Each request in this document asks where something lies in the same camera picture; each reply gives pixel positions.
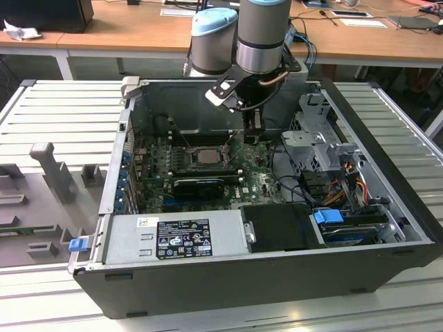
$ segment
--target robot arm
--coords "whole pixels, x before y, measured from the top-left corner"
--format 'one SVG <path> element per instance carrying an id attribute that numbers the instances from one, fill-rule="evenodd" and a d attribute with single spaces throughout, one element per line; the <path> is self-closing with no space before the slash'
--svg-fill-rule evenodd
<path id="1" fill-rule="evenodd" d="M 250 142 L 257 140 L 264 131 L 263 106 L 277 94 L 283 79 L 289 74 L 283 55 L 290 8 L 291 0 L 241 0 L 236 38 L 237 54 L 233 66 L 232 62 L 229 63 L 228 70 L 219 76 L 206 93 L 206 97 L 215 106 L 223 105 L 231 112 L 242 112 L 244 137 Z M 202 17 L 207 17 L 210 11 L 211 9 L 204 10 L 196 15 L 193 30 L 194 24 Z M 195 53 L 197 48 L 194 47 L 194 36 L 193 31 L 193 59 L 201 61 L 202 53 L 205 53 L 205 58 L 220 59 L 217 55 L 209 54 L 214 52 L 214 47 L 211 48 L 209 44 L 208 47 L 200 46 L 198 53 Z M 226 36 L 217 36 L 213 41 L 222 42 L 225 38 Z M 222 43 L 217 45 L 217 51 L 223 53 L 221 48 Z"/>

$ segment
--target blue latch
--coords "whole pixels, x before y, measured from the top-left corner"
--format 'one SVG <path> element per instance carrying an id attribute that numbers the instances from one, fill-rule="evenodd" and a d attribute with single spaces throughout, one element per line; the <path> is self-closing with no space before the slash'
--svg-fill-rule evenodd
<path id="1" fill-rule="evenodd" d="M 344 222 L 338 210 L 319 210 L 314 213 L 317 223 L 342 223 Z"/>
<path id="2" fill-rule="evenodd" d="M 88 251 L 88 239 L 72 239 L 69 242 L 69 252 Z"/>

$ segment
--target warning label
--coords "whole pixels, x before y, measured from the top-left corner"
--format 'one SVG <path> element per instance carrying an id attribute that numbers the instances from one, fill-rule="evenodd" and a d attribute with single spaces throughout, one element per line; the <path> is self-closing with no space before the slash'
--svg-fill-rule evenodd
<path id="1" fill-rule="evenodd" d="M 209 220 L 160 221 L 157 223 L 158 259 L 212 256 Z"/>

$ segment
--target wire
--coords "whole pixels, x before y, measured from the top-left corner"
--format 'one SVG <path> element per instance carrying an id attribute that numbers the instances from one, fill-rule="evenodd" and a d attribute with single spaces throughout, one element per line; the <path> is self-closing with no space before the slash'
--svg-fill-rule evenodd
<path id="1" fill-rule="evenodd" d="M 0 70 L 1 70 L 1 72 L 5 75 L 5 77 L 6 77 L 6 89 L 5 89 L 5 91 L 6 91 L 6 95 L 8 95 L 8 97 L 10 98 L 11 97 L 11 94 L 9 93 L 9 91 L 8 91 L 8 89 L 9 89 L 9 82 L 10 82 L 10 79 L 9 79 L 9 76 L 8 76 L 8 74 L 5 72 L 5 70 L 0 66 Z"/>
<path id="2" fill-rule="evenodd" d="M 258 104 L 255 104 L 253 106 L 237 108 L 236 111 L 239 111 L 239 112 L 252 111 L 258 107 L 265 105 L 269 100 L 271 100 L 272 98 L 275 97 L 275 95 L 278 93 L 278 91 L 280 91 L 281 88 L 282 88 L 282 83 L 279 83 L 277 85 L 277 87 L 274 89 L 274 91 L 272 91 L 272 93 L 270 95 L 268 95 L 268 97 L 266 97 L 263 101 L 259 102 Z"/>
<path id="3" fill-rule="evenodd" d="M 238 156 L 238 154 L 240 153 L 240 152 L 242 152 L 242 150 L 244 149 L 244 147 L 243 148 L 241 148 L 240 150 L 238 150 L 237 152 L 235 152 L 234 153 L 234 155 L 228 160 L 228 164 L 231 162 L 231 161 L 233 161 L 234 160 L 234 158 L 235 157 L 237 157 Z"/>
<path id="4" fill-rule="evenodd" d="M 18 83 L 21 83 L 21 80 L 17 77 L 17 75 L 15 75 L 15 73 L 12 71 L 12 69 L 8 66 L 8 64 L 5 62 L 5 59 L 1 59 L 0 58 L 0 62 L 5 66 L 6 69 L 8 69 L 8 71 L 12 74 L 12 76 L 14 76 L 15 80 Z"/>
<path id="5" fill-rule="evenodd" d="M 170 195 L 170 194 L 166 194 L 165 192 L 162 192 L 161 194 L 162 194 L 162 195 L 166 195 L 166 196 L 169 196 L 169 197 L 172 197 L 173 199 L 175 199 L 175 197 L 173 197 L 173 195 Z"/>
<path id="6" fill-rule="evenodd" d="M 122 1 L 127 1 L 127 0 L 113 0 L 113 1 L 110 1 L 110 0 L 103 0 L 103 1 L 104 1 L 104 2 L 107 2 L 107 3 L 113 3 L 113 2 L 122 2 Z M 155 3 L 155 4 L 157 4 L 157 5 L 163 5 L 161 2 L 157 2 L 157 1 L 138 0 L 138 2 Z"/>
<path id="7" fill-rule="evenodd" d="M 283 80 L 286 76 L 289 75 L 289 71 L 283 71 L 282 73 L 280 73 L 277 77 L 273 78 L 272 80 L 269 81 L 258 81 L 258 84 L 260 86 L 271 86 L 274 85 L 276 83 L 278 83 L 279 81 Z"/>
<path id="8" fill-rule="evenodd" d="M 280 126 L 274 119 L 271 118 L 263 118 L 263 120 L 271 121 L 273 124 L 275 124 L 278 128 L 281 130 L 289 130 L 289 128 L 283 128 L 283 126 Z"/>
<path id="9" fill-rule="evenodd" d="M 303 14 L 309 14 L 310 12 L 315 12 L 316 10 L 320 10 L 320 9 L 321 8 L 316 8 L 316 9 L 313 9 L 313 10 L 308 10 L 307 12 L 299 12 L 298 16 L 303 15 Z"/>
<path id="10" fill-rule="evenodd" d="M 308 52 L 310 54 L 310 61 L 309 61 L 309 70 L 312 69 L 312 66 L 314 65 L 314 47 L 313 44 L 306 38 L 304 38 L 302 35 L 296 34 L 298 38 L 304 41 L 306 44 L 306 47 L 308 47 Z"/>

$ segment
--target black box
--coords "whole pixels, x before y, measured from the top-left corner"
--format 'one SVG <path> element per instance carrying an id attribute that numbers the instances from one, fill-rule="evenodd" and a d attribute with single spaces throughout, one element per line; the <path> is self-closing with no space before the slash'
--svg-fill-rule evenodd
<path id="1" fill-rule="evenodd" d="M 91 0 L 1 0 L 0 18 L 20 28 L 83 33 L 92 20 Z"/>

